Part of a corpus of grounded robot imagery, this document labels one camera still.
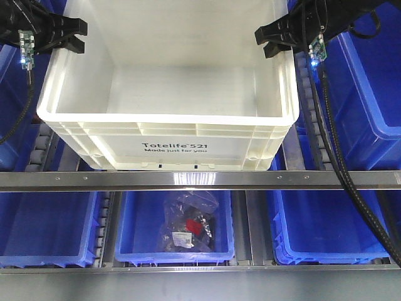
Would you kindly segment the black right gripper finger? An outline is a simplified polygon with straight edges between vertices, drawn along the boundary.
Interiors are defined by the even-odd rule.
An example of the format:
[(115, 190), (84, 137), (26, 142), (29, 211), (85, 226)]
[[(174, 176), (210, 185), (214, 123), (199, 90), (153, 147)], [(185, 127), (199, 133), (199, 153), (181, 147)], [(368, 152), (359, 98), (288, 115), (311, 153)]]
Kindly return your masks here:
[(298, 47), (297, 44), (286, 45), (282, 43), (267, 42), (267, 44), (263, 48), (263, 51), (265, 58), (273, 58), (281, 52), (290, 51), (293, 48), (297, 47)]
[(301, 42), (301, 37), (294, 29), (289, 15), (285, 15), (270, 24), (260, 26), (254, 32), (254, 36), (257, 44), (265, 44), (267, 42), (298, 44)]

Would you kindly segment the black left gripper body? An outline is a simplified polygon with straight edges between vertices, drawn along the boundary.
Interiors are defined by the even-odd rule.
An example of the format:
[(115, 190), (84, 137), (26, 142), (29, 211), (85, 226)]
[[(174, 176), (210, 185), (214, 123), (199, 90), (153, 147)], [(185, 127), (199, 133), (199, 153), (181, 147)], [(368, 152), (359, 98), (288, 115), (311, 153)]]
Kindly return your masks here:
[(60, 47), (56, 38), (56, 14), (39, 1), (1, 1), (1, 44), (20, 47), (20, 31), (31, 31), (36, 54)]

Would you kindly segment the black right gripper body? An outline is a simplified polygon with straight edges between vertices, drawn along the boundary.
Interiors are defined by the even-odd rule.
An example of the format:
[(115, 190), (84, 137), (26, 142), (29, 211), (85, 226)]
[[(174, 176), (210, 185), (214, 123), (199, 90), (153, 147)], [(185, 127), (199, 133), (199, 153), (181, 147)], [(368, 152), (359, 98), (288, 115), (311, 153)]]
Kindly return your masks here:
[(289, 10), (290, 37), (288, 49), (300, 52), (304, 42), (311, 43), (319, 34), (332, 40), (360, 17), (371, 13), (384, 1), (297, 1)]

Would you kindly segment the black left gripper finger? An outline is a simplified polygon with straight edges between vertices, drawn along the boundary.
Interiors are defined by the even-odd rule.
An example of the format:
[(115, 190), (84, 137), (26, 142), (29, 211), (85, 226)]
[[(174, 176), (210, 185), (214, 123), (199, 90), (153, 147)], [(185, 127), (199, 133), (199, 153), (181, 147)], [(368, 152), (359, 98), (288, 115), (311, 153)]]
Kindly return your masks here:
[(85, 52), (85, 42), (78, 39), (76, 36), (70, 36), (67, 39), (60, 41), (55, 49), (67, 49), (74, 53), (83, 54)]
[(70, 18), (59, 14), (52, 14), (53, 31), (59, 36), (78, 34), (86, 36), (88, 34), (88, 24), (80, 18)]

